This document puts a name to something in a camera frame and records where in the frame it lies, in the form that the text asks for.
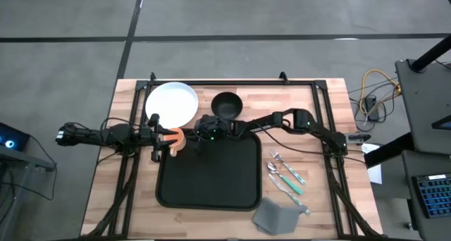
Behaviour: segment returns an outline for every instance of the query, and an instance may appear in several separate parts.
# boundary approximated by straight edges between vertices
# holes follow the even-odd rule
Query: butcher block tabletop
[[[345,80],[341,78],[321,79],[327,82],[330,104],[332,106],[335,126],[338,132],[356,132],[354,116],[348,99]],[[119,80],[113,96],[109,117],[128,120],[135,92],[137,80]],[[289,108],[306,109],[316,117],[313,96],[310,86],[304,85],[222,85],[192,86],[199,99],[199,109],[196,116],[185,126],[192,128],[194,122],[203,114],[213,115],[211,100],[221,92],[234,92],[243,101],[242,113],[238,120],[250,121],[255,118],[269,115],[274,111],[284,111]],[[321,113],[323,120],[327,121],[323,97],[320,93]],[[137,109],[137,121],[143,107],[144,92],[140,96]],[[119,120],[110,120],[108,125],[120,123]],[[321,143],[311,135],[290,135],[284,130],[274,128],[268,130],[281,143],[313,152],[322,152]],[[156,180],[159,164],[151,161],[152,148],[142,149],[137,174],[135,196],[130,219],[130,239],[311,239],[337,237],[333,217],[330,192],[326,177],[324,158],[318,154],[304,154],[290,151],[276,144],[264,132],[258,132],[261,140],[262,152],[262,189],[263,197],[268,197],[281,206],[294,206],[294,202],[277,189],[268,177],[266,164],[273,161],[270,149],[275,149],[293,169],[305,180],[306,185],[301,186],[303,195],[297,198],[309,207],[311,215],[301,214],[297,227],[293,233],[271,236],[259,232],[252,222],[255,211],[213,211],[200,209],[170,209],[161,206],[155,198]],[[357,145],[350,145],[348,149],[360,150]],[[113,150],[103,148],[99,159],[112,154]],[[361,153],[350,152],[348,157],[364,161]],[[280,162],[275,162],[281,174],[296,182],[295,177],[284,168]],[[112,156],[102,161],[96,168],[93,177],[92,189],[85,217],[82,223],[81,235],[88,234],[104,217],[113,203],[118,173],[121,165],[121,156]],[[366,166],[357,161],[345,160],[345,172],[353,204],[359,210],[369,225],[382,233],[381,222],[378,216],[373,191]],[[125,201],[119,211],[116,230],[122,229]],[[340,202],[340,215],[345,233],[350,233],[346,211]]]

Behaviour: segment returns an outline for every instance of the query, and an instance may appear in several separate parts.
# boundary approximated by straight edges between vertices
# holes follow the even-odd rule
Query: cable
[[[100,159],[100,160],[97,162],[97,165],[99,165],[99,163],[101,163],[102,161],[107,160],[108,158],[114,156],[115,154],[117,154],[117,152],[114,152],[114,153],[112,153],[111,155],[105,156],[104,158]]]
[[[368,76],[370,73],[380,73],[381,75],[383,75],[385,78],[387,78],[387,81],[390,81],[391,84],[393,84],[395,87],[399,85],[399,83],[393,81],[391,78],[388,77],[387,74],[385,74],[382,70],[379,69],[371,69],[368,70],[365,74],[364,77],[362,78],[362,91],[360,92],[360,100],[359,100],[359,109],[362,113],[366,114],[366,112],[363,110],[362,108],[362,102],[364,99],[364,95],[365,95],[365,82],[366,82],[366,76]]]
[[[283,121],[288,123],[288,126],[291,127],[291,122],[288,119],[284,118]]]
[[[324,155],[324,153],[322,153],[322,152],[310,152],[310,151],[301,150],[301,149],[293,149],[292,147],[285,146],[284,144],[282,144],[281,142],[279,142],[276,138],[274,138],[273,135],[270,135],[269,132],[266,131],[266,129],[263,128],[260,124],[258,124],[258,123],[255,123],[255,124],[258,125],[259,128],[260,128],[261,130],[263,130],[263,132],[265,132],[265,133],[266,133],[266,134],[267,134],[274,142],[276,142],[277,144],[279,144],[280,146],[282,146],[282,147],[284,147],[284,148],[286,148],[286,149],[293,150],[293,151],[296,151],[296,152],[301,152],[301,153]]]
[[[377,123],[384,123],[386,120],[387,120],[387,107],[385,107],[385,104],[384,104],[384,102],[381,102],[381,104],[382,104],[382,108],[383,108],[383,120],[382,121],[380,121],[380,120],[378,120],[377,121]]]
[[[388,83],[385,83],[385,84],[382,84],[382,85],[379,85],[379,86],[375,87],[375,88],[374,88],[373,90],[371,90],[371,91],[370,91],[363,99],[360,99],[360,101],[365,100],[365,98],[367,98],[367,97],[373,96],[373,93],[374,93],[376,90],[378,90],[378,89],[380,89],[380,88],[382,88],[382,87],[391,85],[391,84],[392,84],[391,82],[388,82]]]
[[[388,117],[390,114],[393,113],[393,111],[395,111],[395,92],[396,92],[396,88],[393,89],[393,93],[392,93],[392,104],[393,104],[393,109],[389,114],[385,114],[384,118]]]
[[[444,63],[442,63],[442,62],[440,62],[440,61],[437,61],[437,60],[435,60],[435,61],[436,61],[437,63],[439,63],[440,65],[446,67],[447,69],[451,70],[451,67],[445,65]]]
[[[47,151],[44,149],[44,147],[41,145],[41,143],[33,136],[30,135],[30,137],[39,145],[39,147],[42,149],[42,151],[45,153],[45,155],[50,159],[50,161],[54,164],[54,168],[55,168],[55,176],[54,176],[54,184],[52,185],[52,189],[51,189],[51,198],[43,195],[40,192],[34,191],[28,187],[23,187],[22,185],[18,185],[18,184],[14,184],[14,183],[8,183],[8,182],[1,182],[0,185],[13,185],[15,187],[20,187],[24,190],[27,190],[28,192],[33,192],[49,201],[53,200],[55,197],[55,184],[56,184],[56,176],[58,175],[58,168],[56,166],[56,162],[50,157],[49,153],[47,153]]]
[[[350,98],[350,100],[352,100],[352,102],[353,102],[354,104],[357,105],[357,112],[354,114],[354,120],[355,120],[355,121],[360,121],[360,120],[357,120],[357,119],[356,119],[357,114],[359,114],[359,109],[358,109],[358,107],[359,107],[359,102],[356,101],[356,100],[354,100],[354,99],[351,99],[351,98]],[[368,130],[365,130],[365,129],[363,129],[363,128],[360,128],[359,125],[357,125],[357,123],[355,124],[355,126],[356,126],[356,128],[358,129],[358,131],[360,131],[360,132],[371,132],[371,131],[374,129],[374,127],[376,127],[376,124],[375,124],[375,123],[371,123],[371,124],[373,124],[373,126],[372,126],[371,128],[369,128]]]
[[[125,123],[130,124],[130,125],[134,125],[134,126],[140,127],[140,125],[137,125],[137,124],[135,124],[135,123],[131,123],[130,121],[125,120],[125,119],[123,119],[123,118],[114,118],[114,117],[111,117],[111,118],[105,118],[104,121],[101,123],[100,128],[103,128],[105,122],[106,122],[106,121],[110,121],[110,120],[123,121],[123,122],[125,122]]]
[[[364,161],[362,161],[362,160],[359,160],[359,159],[353,159],[353,158],[350,158],[348,156],[333,156],[333,157],[336,158],[336,159],[349,159],[349,160],[357,161],[357,162],[362,163],[362,164],[364,164],[366,166],[366,163]]]
[[[15,186],[15,187],[20,187],[20,188],[22,188],[22,189],[24,189],[24,190],[27,190],[28,192],[35,193],[35,194],[39,195],[40,197],[45,198],[46,200],[51,201],[51,200],[54,199],[53,194],[52,194],[52,197],[51,197],[51,198],[48,198],[47,196],[43,195],[42,193],[37,192],[37,191],[34,191],[34,190],[32,190],[32,189],[30,189],[30,188],[28,188],[28,187],[23,187],[22,185],[13,184],[13,183],[8,183],[8,182],[1,182],[0,185],[13,185],[13,186]]]
[[[356,150],[356,149],[348,149],[348,152],[357,152],[357,153],[362,153],[363,155],[366,155],[365,152],[361,151],[361,150]]]
[[[56,184],[56,176],[58,175],[58,166],[56,165],[56,162],[50,157],[49,153],[47,153],[47,151],[46,151],[46,150],[44,149],[44,147],[41,145],[41,142],[39,142],[33,135],[30,135],[30,137],[31,137],[31,138],[39,145],[39,147],[42,149],[42,151],[45,153],[45,155],[50,159],[50,161],[51,161],[52,163],[54,163],[55,177],[54,177],[54,184],[52,185],[52,189],[51,189],[51,199],[45,197],[44,195],[42,195],[42,194],[40,194],[40,193],[38,193],[38,192],[32,191],[32,190],[30,190],[30,189],[28,189],[28,188],[25,188],[25,187],[22,187],[22,188],[25,189],[25,190],[28,190],[28,191],[30,191],[30,192],[34,192],[34,193],[36,193],[36,194],[42,195],[44,198],[46,198],[46,199],[48,199],[48,200],[53,200],[54,197],[55,197],[55,184]]]
[[[359,90],[362,90],[362,89],[366,89],[366,88],[369,88],[369,87],[373,87],[373,86],[379,85],[379,84],[384,83],[384,82],[387,82],[387,81],[388,81],[388,80],[384,80],[384,81],[382,81],[382,82],[377,82],[377,83],[372,84],[372,85],[368,85],[368,86],[365,86],[365,87],[361,87],[361,88],[359,88],[359,89],[354,89],[354,90],[348,91],[347,93],[350,94],[350,93],[353,93],[353,92],[356,92],[356,91],[359,91]]]
[[[80,124],[80,123],[78,123],[78,122],[66,122],[66,123],[64,124],[64,126],[66,126],[66,125],[79,125],[80,127],[84,128],[84,129],[90,130],[90,129],[87,128],[85,125]]]
[[[371,108],[367,113],[365,113],[366,119],[368,119],[368,116],[370,116],[373,113],[373,111],[376,110],[376,108],[379,106],[379,104],[381,104],[382,102],[385,101],[385,97],[388,96],[391,92],[392,92],[392,90],[388,91],[385,95],[383,95],[382,100],[380,100],[378,103],[376,103],[373,106],[373,108]],[[395,98],[395,94],[393,94],[391,98],[387,98],[387,99],[394,99],[394,98]]]
[[[14,183],[14,177],[13,177],[13,172],[11,171],[11,167],[8,167],[8,171],[9,171],[9,175],[10,175],[10,180],[12,183]],[[14,201],[16,200],[16,189],[14,188],[13,185],[11,185],[11,189],[13,190],[13,192],[12,192],[13,198],[11,199],[11,203],[9,204],[9,207],[6,210],[5,214],[3,215],[3,217],[1,217],[0,225],[3,223],[3,221],[5,221],[5,218],[9,214],[9,211],[13,207]]]

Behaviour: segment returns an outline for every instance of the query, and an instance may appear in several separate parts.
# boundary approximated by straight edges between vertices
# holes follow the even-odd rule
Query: keyboard
[[[412,177],[427,218],[451,216],[451,173]]]

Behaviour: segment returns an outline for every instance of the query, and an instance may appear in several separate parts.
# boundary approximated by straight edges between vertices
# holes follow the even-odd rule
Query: utensil
[[[146,100],[147,117],[160,115],[160,125],[166,129],[186,125],[199,106],[196,92],[185,83],[168,82],[154,89]]]
[[[299,205],[299,206],[302,206],[302,203],[291,193],[291,192],[289,192],[285,187],[283,187],[283,185],[282,184],[280,184],[277,180],[276,180],[276,178],[274,178],[271,174],[268,174],[269,175],[269,178],[271,179],[271,181],[273,181],[273,183],[274,183],[274,185],[276,185],[276,187],[280,190],[280,191],[282,191],[282,192],[284,192],[284,193],[286,193],[286,194],[288,194],[288,196],[290,196],[290,198],[293,200],[293,201],[295,201],[295,203],[297,204],[297,205]],[[310,210],[306,210],[305,211],[305,214],[306,215],[308,215],[308,216],[310,216]]]
[[[232,92],[219,93],[211,101],[211,110],[221,118],[234,119],[242,111],[241,98]]]
[[[274,163],[268,162],[268,169],[269,172],[271,172],[272,174],[278,174],[279,177],[281,177],[283,181],[285,181],[285,183],[287,183],[297,194],[302,194],[301,189],[299,189],[295,184],[293,184],[287,177],[279,173],[279,171],[277,170],[277,166]]]
[[[295,170],[293,170],[288,165],[288,163],[284,162],[284,160],[282,160],[282,157],[280,156],[280,154],[276,150],[271,149],[270,152],[271,152],[271,156],[273,156],[273,158],[275,160],[281,161],[282,164],[291,172],[291,174],[293,174],[296,177],[297,181],[299,181],[301,184],[305,185],[304,178],[302,178],[299,174],[297,174],[297,172]]]

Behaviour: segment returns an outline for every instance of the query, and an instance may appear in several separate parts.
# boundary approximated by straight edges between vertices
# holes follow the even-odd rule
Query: black metal frame
[[[313,93],[313,101],[314,101],[314,108],[316,113],[316,119],[317,122],[321,125],[323,125],[323,116],[321,112],[321,106],[319,101],[319,91],[322,92],[323,98],[324,98],[324,104],[326,107],[326,113],[328,116],[328,122],[330,126],[330,130],[335,132],[335,123],[333,120],[333,114],[332,114],[332,107],[330,105],[330,99],[328,95],[328,88],[327,83],[325,80],[288,80],[286,74],[282,72],[279,76],[279,80],[178,80],[178,82],[183,82],[188,85],[289,85],[289,86],[309,86]],[[134,123],[136,119],[137,114],[137,107],[139,104],[139,98],[142,93],[142,91],[145,91],[144,96],[144,103],[145,100],[149,96],[150,92],[152,91],[153,86],[159,86],[163,83],[171,82],[171,80],[156,80],[155,75],[151,74],[150,80],[138,80],[136,82],[135,86],[135,93],[133,96],[132,101],[132,108],[130,112],[130,122]],[[142,112],[141,112],[141,119],[140,119],[140,125],[145,125],[146,121],[146,114],[145,114],[145,108],[143,106]],[[333,190],[332,186],[330,185],[332,183],[333,173],[332,173],[332,165],[330,162],[330,155],[327,154],[327,152],[324,152],[324,161],[326,166],[326,175],[329,183],[329,192],[330,192],[330,198],[332,201],[332,209],[335,219],[335,227],[337,230],[338,237],[344,235],[343,230],[343,224],[342,219],[340,215],[340,206],[338,204],[338,196]],[[138,173],[138,165],[140,161],[140,149],[138,149],[137,153],[132,156],[132,170],[130,172],[130,176],[128,178],[128,181],[124,185],[125,182],[125,173],[127,169],[129,161],[129,156],[123,156],[121,161],[121,167],[119,169],[119,175],[118,175],[118,182],[116,186],[116,192],[115,192],[115,199],[113,206],[110,208],[107,215],[109,217],[104,217],[103,225],[104,227],[99,229],[95,233],[90,233],[89,235],[80,237],[81,240],[98,240],[99,238],[102,239],[103,237],[107,239],[116,238],[116,239],[126,239],[128,236],[128,231],[130,228],[130,218],[132,213],[132,203],[133,203],[133,197],[135,193],[135,185],[136,185],[136,178]],[[347,186],[347,180],[345,175],[345,169],[343,166],[343,162],[337,161],[338,165],[338,173],[340,176],[340,185],[344,190],[344,193],[347,197],[350,196],[349,189]],[[124,213],[124,219],[123,219],[123,226],[120,234],[116,233],[116,225],[117,225],[117,219],[118,219],[118,209],[119,206],[123,203],[123,200],[127,197],[126,205],[125,205],[125,213]],[[351,235],[357,235],[357,228],[355,225],[355,222],[350,214],[350,212],[347,211],[347,219],[350,223],[350,232]],[[107,235],[101,236],[102,233],[106,229],[106,225],[109,226]]]

